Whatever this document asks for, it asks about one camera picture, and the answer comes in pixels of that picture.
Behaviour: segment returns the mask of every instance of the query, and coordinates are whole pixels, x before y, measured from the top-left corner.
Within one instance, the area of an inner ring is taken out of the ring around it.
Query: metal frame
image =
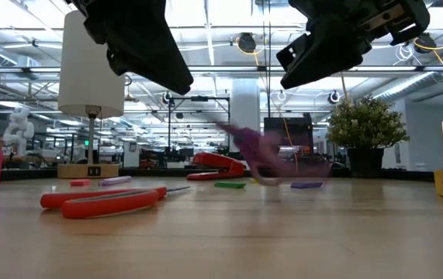
[[[171,113],[175,112],[175,110],[180,105],[182,105],[185,100],[191,100],[192,101],[192,100],[195,99],[195,97],[197,97],[197,96],[194,96],[193,98],[192,97],[171,97],[171,98],[169,98],[170,101],[171,100],[181,100],[179,102],[179,104],[177,104],[175,106],[174,109],[172,109],[172,107],[171,107],[171,102],[168,102],[168,150],[170,152],[171,152]],[[223,110],[228,114],[228,124],[230,124],[230,97],[204,97],[204,98],[206,98],[207,101],[214,100],[215,102],[217,102],[221,106],[221,108],[223,108]],[[228,109],[224,108],[219,103],[219,100],[227,101],[228,102]],[[213,113],[213,112],[220,113],[220,111],[202,110],[202,109],[196,110],[196,111],[191,111],[190,113],[204,113],[204,112],[205,113]],[[228,140],[228,149],[230,149],[230,141],[229,140]]]

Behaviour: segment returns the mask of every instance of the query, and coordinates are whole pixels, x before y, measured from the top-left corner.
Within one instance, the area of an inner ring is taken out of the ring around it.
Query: ceiling
[[[31,58],[40,67],[59,67],[61,64],[62,34],[64,31],[64,15],[75,10],[72,5],[67,5],[63,0],[0,0],[0,54],[14,61],[27,61]],[[435,39],[438,47],[443,47],[443,8],[429,8],[431,24],[428,32]],[[275,54],[288,43],[304,34],[306,18],[295,9],[287,5],[272,7],[271,13],[264,13],[251,0],[168,0],[165,17],[171,32],[182,52],[185,62],[189,66],[250,66],[256,64],[279,66]],[[241,53],[236,45],[231,45],[241,33],[253,33],[254,40],[261,52],[254,55]],[[271,37],[271,44],[264,46],[263,38]],[[373,42],[373,50],[364,56],[362,66],[402,66],[402,65],[437,65],[440,64],[434,52],[418,54],[412,52],[411,46],[389,46],[391,38],[385,36]],[[443,58],[443,50],[438,54]],[[397,78],[409,78],[413,73],[396,73],[383,71],[377,74],[346,74],[345,86],[352,98],[360,98],[381,86],[395,81]],[[333,90],[342,92],[340,76],[327,77],[320,81],[306,84],[291,90],[282,90],[279,84],[283,72],[272,73],[270,95],[272,97],[272,111],[309,110],[325,111],[313,113],[313,119],[320,122],[326,116],[326,111],[333,109],[327,102],[328,93]],[[160,136],[167,135],[167,126],[162,122],[167,119],[166,105],[162,96],[167,91],[165,88],[131,75],[133,83],[126,88],[124,95],[135,98],[138,102],[126,102],[126,112],[121,119],[106,122],[104,129],[112,127],[125,131],[132,129],[132,133],[124,136],[142,135],[151,138],[147,141],[162,142]],[[206,95],[216,97],[229,97],[233,89],[234,78],[258,79],[261,92],[261,120],[267,115],[268,103],[266,86],[263,77],[258,72],[225,72],[206,71],[194,73],[195,82],[190,95]],[[79,128],[67,123],[54,122],[54,120],[71,120],[76,124],[82,119],[49,113],[57,109],[54,99],[58,94],[58,75],[40,74],[37,79],[28,79],[15,74],[0,74],[0,98],[20,99],[39,98],[52,99],[52,102],[31,102],[37,117],[55,123],[60,127]],[[440,103],[443,104],[443,79],[437,84],[423,88],[407,96],[411,102]],[[19,102],[0,103],[0,111],[9,110]],[[226,118],[223,104],[215,101],[194,103],[184,102],[178,109],[183,110],[217,110],[216,117]],[[150,114],[151,110],[158,110],[158,114]],[[299,116],[302,112],[283,112],[287,116]],[[213,140],[219,133],[205,122],[202,115],[185,113],[183,119],[173,118],[177,126],[174,141],[184,141],[183,133],[193,134],[193,139],[198,142]]]

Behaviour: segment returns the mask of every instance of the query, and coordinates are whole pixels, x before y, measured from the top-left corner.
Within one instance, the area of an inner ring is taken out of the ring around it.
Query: white robot
[[[17,144],[16,156],[24,156],[26,153],[26,139],[33,138],[35,129],[33,123],[28,121],[28,108],[15,108],[9,116],[9,126],[4,131],[2,141],[6,146]]]

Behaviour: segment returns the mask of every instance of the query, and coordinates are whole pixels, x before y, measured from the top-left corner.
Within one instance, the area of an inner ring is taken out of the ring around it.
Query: wooden table
[[[162,185],[193,188],[157,208],[70,220],[39,205],[43,192],[73,190],[68,181],[1,183],[0,278],[443,279],[443,199],[431,183],[123,186]]]

